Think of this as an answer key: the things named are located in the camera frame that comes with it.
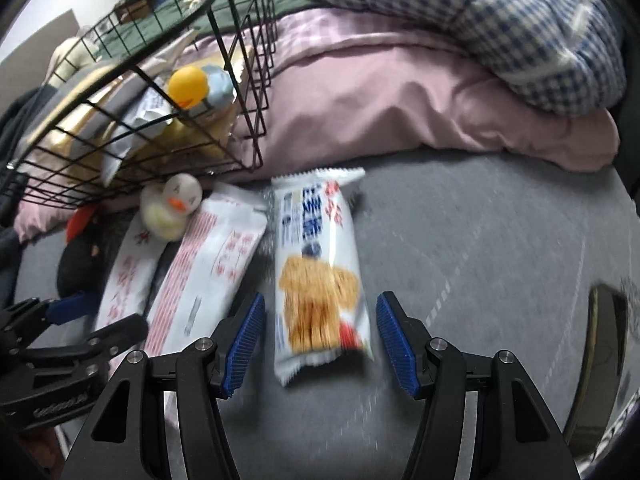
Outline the cracker snack packet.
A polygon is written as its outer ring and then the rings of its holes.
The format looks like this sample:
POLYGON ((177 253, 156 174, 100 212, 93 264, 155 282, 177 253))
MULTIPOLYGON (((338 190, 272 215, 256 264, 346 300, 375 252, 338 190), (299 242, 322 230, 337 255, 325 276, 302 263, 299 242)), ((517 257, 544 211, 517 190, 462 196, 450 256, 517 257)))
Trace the cracker snack packet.
POLYGON ((322 168, 271 181, 274 192, 274 374, 287 385, 304 367, 371 350, 352 187, 366 170, 322 168))

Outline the grey white snack packet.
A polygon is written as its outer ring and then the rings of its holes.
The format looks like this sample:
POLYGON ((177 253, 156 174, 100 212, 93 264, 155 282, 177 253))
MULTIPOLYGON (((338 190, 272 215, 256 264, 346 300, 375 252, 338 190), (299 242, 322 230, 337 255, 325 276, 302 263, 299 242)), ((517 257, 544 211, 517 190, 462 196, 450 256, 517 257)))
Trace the grey white snack packet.
POLYGON ((171 122, 172 107, 153 87, 134 101, 111 134, 101 162, 101 181, 110 186, 122 162, 155 139, 171 122))

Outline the blue duck yellow head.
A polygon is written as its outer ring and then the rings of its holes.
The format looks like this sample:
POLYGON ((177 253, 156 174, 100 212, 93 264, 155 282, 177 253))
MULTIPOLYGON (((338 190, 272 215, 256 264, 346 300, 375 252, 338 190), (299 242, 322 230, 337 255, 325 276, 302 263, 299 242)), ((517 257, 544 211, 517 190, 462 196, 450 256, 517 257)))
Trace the blue duck yellow head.
POLYGON ((178 68, 169 77, 166 92, 184 110, 202 103, 212 110, 226 110, 235 98, 230 75, 217 65, 178 68))

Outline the black red plush toy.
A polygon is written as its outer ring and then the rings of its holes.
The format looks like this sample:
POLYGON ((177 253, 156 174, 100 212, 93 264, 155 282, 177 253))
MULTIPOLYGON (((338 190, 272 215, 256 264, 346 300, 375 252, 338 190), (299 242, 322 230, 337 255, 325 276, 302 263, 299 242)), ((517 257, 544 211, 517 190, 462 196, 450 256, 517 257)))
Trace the black red plush toy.
POLYGON ((98 204, 77 209, 65 230, 56 289, 60 298, 97 292, 105 269, 105 208, 98 204))

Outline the black phone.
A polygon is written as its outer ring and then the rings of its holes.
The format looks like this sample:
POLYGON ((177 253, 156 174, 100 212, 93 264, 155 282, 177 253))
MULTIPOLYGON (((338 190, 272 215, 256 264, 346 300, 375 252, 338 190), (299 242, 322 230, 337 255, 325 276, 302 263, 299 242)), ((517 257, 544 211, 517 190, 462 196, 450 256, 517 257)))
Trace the black phone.
POLYGON ((565 441, 576 458, 593 453, 608 426, 623 375, 627 328, 627 297, 608 284, 593 285, 582 367, 564 427, 565 441))

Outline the white red text packet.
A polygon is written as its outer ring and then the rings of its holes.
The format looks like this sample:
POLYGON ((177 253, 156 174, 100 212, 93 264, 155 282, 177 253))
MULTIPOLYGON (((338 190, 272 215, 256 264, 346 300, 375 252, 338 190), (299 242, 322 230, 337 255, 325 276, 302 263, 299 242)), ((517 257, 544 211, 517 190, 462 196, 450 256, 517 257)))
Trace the white red text packet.
POLYGON ((148 356, 210 336, 228 314, 267 227, 254 191, 218 184, 194 212, 148 315, 148 356))

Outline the white rubber duck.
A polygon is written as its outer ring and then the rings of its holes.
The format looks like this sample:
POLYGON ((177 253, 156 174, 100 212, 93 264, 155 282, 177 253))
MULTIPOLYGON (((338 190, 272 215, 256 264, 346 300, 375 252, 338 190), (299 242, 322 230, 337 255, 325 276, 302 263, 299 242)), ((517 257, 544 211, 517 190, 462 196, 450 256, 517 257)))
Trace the white rubber duck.
POLYGON ((161 240, 176 242, 182 239, 202 198, 200 182, 190 174, 175 174, 165 183, 147 185, 140 196, 142 222, 161 240))

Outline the dark blue fleece blanket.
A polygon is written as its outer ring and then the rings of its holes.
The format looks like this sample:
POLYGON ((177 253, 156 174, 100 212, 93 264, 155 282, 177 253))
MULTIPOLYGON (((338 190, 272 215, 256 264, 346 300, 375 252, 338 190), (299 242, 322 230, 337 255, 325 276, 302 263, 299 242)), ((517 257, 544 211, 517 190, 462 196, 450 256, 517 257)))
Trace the dark blue fleece blanket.
MULTIPOLYGON (((12 159, 18 141, 40 110, 52 99, 56 89, 50 84, 28 90, 1 115, 1 168, 12 159)), ((15 284, 22 261, 22 245, 13 222, 24 194, 24 178, 10 185, 12 195, 1 195, 1 307, 13 304, 15 284)))

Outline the bagged toast in basket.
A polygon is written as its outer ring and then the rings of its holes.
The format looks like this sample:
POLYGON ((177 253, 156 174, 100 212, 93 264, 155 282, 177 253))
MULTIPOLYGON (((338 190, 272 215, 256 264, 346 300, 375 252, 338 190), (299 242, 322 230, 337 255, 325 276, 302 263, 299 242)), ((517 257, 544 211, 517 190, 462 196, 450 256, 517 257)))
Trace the bagged toast in basket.
POLYGON ((237 114, 233 104, 215 118, 206 119, 199 127, 173 119, 152 143, 137 148, 132 159, 154 167, 191 156, 203 156, 206 160, 223 159, 227 156, 226 148, 237 114))

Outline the cream plush toy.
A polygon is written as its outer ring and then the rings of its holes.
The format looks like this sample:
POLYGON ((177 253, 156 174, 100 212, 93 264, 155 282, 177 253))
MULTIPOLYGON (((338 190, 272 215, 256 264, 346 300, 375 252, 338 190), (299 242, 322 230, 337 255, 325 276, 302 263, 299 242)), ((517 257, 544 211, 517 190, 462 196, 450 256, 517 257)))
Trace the cream plush toy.
POLYGON ((70 37, 59 44, 52 53, 44 83, 60 88, 64 82, 101 59, 99 48, 89 39, 70 37))

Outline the pink checked quilt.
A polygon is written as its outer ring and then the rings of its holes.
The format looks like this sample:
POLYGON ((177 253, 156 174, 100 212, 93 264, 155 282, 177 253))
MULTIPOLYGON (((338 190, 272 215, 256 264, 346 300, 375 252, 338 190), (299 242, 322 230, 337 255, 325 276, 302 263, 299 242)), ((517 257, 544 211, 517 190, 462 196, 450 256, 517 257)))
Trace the pink checked quilt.
POLYGON ((231 182, 422 145, 595 172, 620 146, 606 110, 566 117, 532 107, 451 39, 400 18, 311 9, 281 18, 277 30, 264 163, 231 182))

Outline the green duvet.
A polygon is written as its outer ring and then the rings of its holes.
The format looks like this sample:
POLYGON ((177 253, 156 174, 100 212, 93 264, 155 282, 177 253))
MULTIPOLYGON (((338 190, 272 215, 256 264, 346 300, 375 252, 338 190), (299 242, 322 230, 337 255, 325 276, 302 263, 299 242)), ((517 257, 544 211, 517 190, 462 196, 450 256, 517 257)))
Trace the green duvet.
POLYGON ((213 32, 216 24, 222 34, 235 31, 236 25, 256 26, 261 18, 284 18, 311 9, 322 8, 320 0, 213 0, 208 10, 202 8, 204 0, 167 0, 145 16, 130 23, 113 24, 104 32, 97 32, 82 46, 95 46, 93 56, 98 61, 122 58, 150 44, 168 29, 183 24, 186 18, 192 22, 188 29, 195 29, 198 38, 213 32))

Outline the blue checked quilt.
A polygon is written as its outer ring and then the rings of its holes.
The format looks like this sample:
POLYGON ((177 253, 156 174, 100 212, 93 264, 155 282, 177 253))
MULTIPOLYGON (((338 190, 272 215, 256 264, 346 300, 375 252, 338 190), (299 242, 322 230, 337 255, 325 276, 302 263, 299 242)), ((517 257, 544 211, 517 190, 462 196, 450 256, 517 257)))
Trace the blue checked quilt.
POLYGON ((601 0, 322 0, 443 32, 528 104, 561 115, 615 105, 627 85, 601 0))

